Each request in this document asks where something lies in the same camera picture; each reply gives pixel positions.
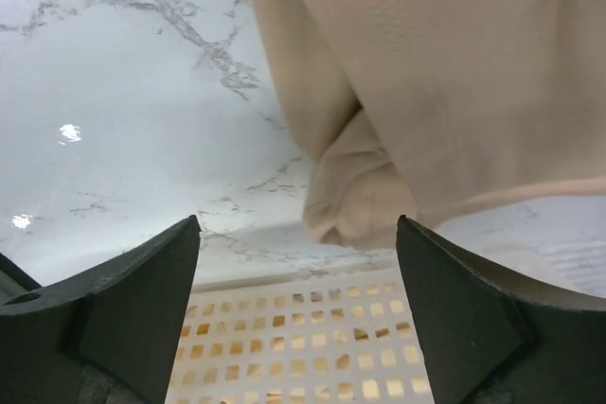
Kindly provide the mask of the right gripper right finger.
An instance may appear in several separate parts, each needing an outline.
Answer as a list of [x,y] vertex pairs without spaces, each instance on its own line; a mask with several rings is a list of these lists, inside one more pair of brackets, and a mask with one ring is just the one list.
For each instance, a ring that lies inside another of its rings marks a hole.
[[515,272],[406,216],[396,246],[435,402],[604,402],[604,299]]

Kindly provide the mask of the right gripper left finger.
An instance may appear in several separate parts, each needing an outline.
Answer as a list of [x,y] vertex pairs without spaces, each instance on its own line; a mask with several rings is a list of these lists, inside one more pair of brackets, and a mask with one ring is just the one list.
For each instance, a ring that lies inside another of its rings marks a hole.
[[199,246],[190,216],[46,287],[3,256],[2,402],[164,402]]

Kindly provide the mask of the tan beige t-shirt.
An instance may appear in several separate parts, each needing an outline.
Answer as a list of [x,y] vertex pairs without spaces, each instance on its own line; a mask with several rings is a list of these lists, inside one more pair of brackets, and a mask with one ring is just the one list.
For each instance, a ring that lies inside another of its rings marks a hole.
[[605,0],[252,0],[312,239],[605,192]]

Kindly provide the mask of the pale yellow t-shirt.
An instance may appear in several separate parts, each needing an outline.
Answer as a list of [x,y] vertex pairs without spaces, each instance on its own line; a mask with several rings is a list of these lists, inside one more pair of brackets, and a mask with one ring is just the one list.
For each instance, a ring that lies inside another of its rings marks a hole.
[[169,403],[431,403],[396,254],[207,242]]

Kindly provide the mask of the white plastic basket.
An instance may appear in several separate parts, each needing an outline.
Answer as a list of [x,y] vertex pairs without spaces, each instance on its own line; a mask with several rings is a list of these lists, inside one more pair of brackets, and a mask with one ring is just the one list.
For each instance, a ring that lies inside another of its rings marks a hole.
[[376,270],[196,293],[170,403],[601,403],[605,201],[402,222]]

